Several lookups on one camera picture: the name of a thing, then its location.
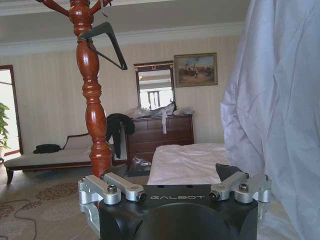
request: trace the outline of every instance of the picture frame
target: picture frame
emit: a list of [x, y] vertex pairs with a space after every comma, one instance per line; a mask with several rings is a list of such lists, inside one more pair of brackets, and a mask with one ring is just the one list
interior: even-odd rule
[[218, 85], [217, 53], [174, 55], [175, 87]]

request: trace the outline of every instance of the bed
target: bed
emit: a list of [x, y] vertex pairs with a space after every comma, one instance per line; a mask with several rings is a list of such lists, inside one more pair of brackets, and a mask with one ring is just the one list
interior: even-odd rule
[[[148, 185], [216, 184], [215, 164], [229, 164], [223, 144], [159, 146], [153, 156]], [[281, 203], [274, 198], [260, 227], [258, 240], [299, 240]]]

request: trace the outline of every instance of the crown molding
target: crown molding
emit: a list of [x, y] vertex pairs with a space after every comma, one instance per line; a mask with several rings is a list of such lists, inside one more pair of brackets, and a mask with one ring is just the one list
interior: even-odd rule
[[[161, 28], [116, 33], [119, 45], [166, 42], [209, 37], [236, 36], [242, 33], [243, 22]], [[107, 35], [93, 39], [96, 48], [111, 46]], [[76, 37], [0, 43], [0, 57], [75, 50]]]
[[[98, 0], [91, 0], [90, 5], [93, 6]], [[165, 2], [174, 0], [114, 0], [113, 6], [128, 5], [128, 4], [145, 4], [155, 2]], [[69, 0], [56, 0], [56, 3], [61, 5], [64, 9], [70, 8]], [[46, 7], [43, 3], [36, 0], [20, 0], [0, 2], [0, 16], [21, 15], [21, 14], [36, 14], [53, 12], [54, 10]]]

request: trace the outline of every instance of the white cloth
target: white cloth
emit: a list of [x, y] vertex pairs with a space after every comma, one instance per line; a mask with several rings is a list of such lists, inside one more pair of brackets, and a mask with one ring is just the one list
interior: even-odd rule
[[162, 113], [162, 128], [163, 128], [163, 134], [167, 134], [167, 125], [166, 125], [166, 122], [167, 122], [167, 118], [168, 118], [168, 115], [166, 113], [166, 111], [164, 109], [161, 109], [161, 113]]
[[320, 1], [252, 0], [221, 103], [227, 155], [320, 236]]
[[223, 144], [158, 146], [148, 185], [217, 184], [216, 163], [229, 164]]

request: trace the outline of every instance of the wooden furniture leg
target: wooden furniture leg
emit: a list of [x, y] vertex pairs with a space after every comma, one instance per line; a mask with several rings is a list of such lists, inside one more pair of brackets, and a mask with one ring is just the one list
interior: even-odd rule
[[14, 171], [10, 169], [6, 169], [7, 181], [6, 184], [9, 185], [14, 177]]

